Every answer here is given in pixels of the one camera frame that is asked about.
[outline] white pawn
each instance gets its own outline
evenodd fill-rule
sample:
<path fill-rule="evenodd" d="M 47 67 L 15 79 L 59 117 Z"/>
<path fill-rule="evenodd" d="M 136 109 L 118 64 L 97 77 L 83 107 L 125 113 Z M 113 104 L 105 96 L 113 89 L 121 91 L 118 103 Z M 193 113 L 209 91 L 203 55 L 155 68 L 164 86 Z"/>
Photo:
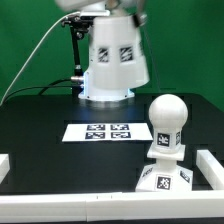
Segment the white pawn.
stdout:
<path fill-rule="evenodd" d="M 136 191 L 190 191 L 193 172 L 177 166 L 184 160 L 185 145 L 181 145 L 181 131 L 187 121 L 185 103 L 177 96 L 158 97 L 149 108 L 154 127 L 154 141 L 147 157 L 156 164 L 145 166 Z"/>

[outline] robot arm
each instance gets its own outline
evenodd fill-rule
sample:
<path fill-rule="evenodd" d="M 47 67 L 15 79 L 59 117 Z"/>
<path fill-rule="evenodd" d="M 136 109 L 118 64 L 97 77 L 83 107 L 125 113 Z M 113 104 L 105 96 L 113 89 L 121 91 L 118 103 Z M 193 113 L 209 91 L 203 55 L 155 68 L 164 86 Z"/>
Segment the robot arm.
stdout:
<path fill-rule="evenodd" d="M 102 5 L 105 6 L 104 0 L 55 0 L 56 4 L 64 11 L 79 10 L 86 6 L 94 6 L 99 10 Z"/>
<path fill-rule="evenodd" d="M 80 99 L 120 101 L 134 94 L 129 91 L 149 81 L 147 63 L 142 51 L 139 26 L 144 0 L 55 0 L 64 10 L 79 10 L 78 17 L 65 19 L 73 46 L 89 34 L 89 67 L 83 77 Z M 128 15 L 123 8 L 136 6 L 137 13 Z"/>

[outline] green wall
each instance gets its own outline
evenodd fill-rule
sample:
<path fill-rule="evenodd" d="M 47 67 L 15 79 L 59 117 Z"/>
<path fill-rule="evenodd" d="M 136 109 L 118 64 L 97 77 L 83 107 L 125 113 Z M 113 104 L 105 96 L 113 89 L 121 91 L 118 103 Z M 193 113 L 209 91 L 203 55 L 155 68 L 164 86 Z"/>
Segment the green wall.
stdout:
<path fill-rule="evenodd" d="M 156 70 L 144 39 L 151 82 L 136 92 L 198 93 L 224 110 L 224 0 L 147 2 L 146 29 Z M 40 38 L 63 15 L 53 0 L 0 0 L 0 97 Z M 87 40 L 80 45 L 86 68 Z M 72 74 L 69 29 L 58 26 L 13 90 L 47 85 Z"/>

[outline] white paper sheet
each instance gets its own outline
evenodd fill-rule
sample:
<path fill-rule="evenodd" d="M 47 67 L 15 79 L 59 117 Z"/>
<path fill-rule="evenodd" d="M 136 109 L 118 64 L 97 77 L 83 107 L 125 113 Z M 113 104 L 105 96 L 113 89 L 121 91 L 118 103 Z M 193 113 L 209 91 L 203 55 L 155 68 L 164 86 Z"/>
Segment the white paper sheet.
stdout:
<path fill-rule="evenodd" d="M 69 124 L 63 142 L 152 140 L 146 123 Z"/>

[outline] black table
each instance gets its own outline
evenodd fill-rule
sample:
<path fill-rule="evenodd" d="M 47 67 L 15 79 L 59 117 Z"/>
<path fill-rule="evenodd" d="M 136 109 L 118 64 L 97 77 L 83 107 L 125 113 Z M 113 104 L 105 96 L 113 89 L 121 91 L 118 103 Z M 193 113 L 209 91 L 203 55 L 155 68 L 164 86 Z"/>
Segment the black table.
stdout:
<path fill-rule="evenodd" d="M 158 95 L 137 95 L 134 102 L 100 109 L 69 95 L 18 96 L 0 108 L 0 153 L 8 153 L 10 172 L 0 195 L 134 192 L 149 141 L 62 143 L 68 124 L 142 123 Z M 224 113 L 203 97 L 179 94 L 188 107 L 182 131 L 186 145 L 181 166 L 194 171 L 193 190 L 211 187 L 196 167 L 196 151 L 209 149 L 224 165 Z M 133 223 L 223 223 L 223 219 L 146 220 Z"/>

